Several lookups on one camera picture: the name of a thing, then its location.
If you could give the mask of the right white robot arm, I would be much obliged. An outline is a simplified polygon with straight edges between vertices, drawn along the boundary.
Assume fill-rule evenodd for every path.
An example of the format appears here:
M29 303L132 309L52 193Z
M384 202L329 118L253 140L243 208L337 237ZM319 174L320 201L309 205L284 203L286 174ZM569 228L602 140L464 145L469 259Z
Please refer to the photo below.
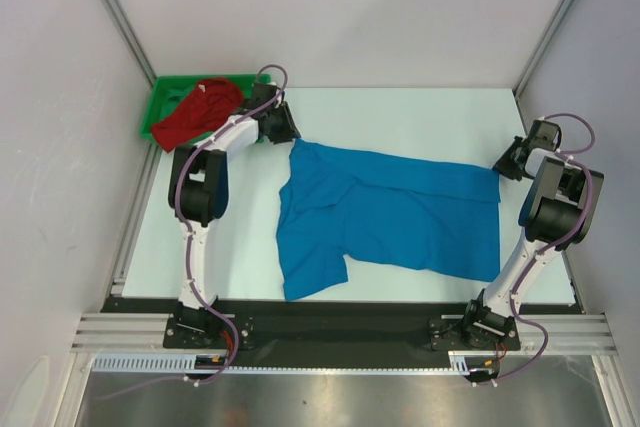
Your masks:
M588 144L562 147L558 118L586 126ZM570 245L581 242L592 224L604 175L578 162L576 156L595 144L591 126L575 114L560 113L533 121L525 137L516 137L493 169L500 175L532 184L521 207L519 241L497 278L469 302L463 316L462 340L485 350L516 335L516 318L525 294L548 263Z

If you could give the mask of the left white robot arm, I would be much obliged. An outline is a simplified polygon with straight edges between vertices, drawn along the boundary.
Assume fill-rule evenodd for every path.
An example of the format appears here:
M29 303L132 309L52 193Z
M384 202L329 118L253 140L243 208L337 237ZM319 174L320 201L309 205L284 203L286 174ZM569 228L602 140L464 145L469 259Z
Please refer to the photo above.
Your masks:
M208 246L229 205L229 163L262 139L280 144L299 137L285 88L256 82L249 99L219 129L194 145L183 144L174 150L168 204L181 223L185 275L166 325L165 348L212 348L219 339L233 334L233 328L215 310L218 292L206 274Z

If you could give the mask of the blue polo shirt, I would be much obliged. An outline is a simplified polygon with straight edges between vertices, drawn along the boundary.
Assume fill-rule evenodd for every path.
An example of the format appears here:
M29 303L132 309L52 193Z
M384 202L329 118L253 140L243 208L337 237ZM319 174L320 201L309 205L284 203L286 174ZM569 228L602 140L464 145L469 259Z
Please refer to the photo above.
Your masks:
M284 297L347 282L346 260L493 281L501 270L496 172L298 140L276 230Z

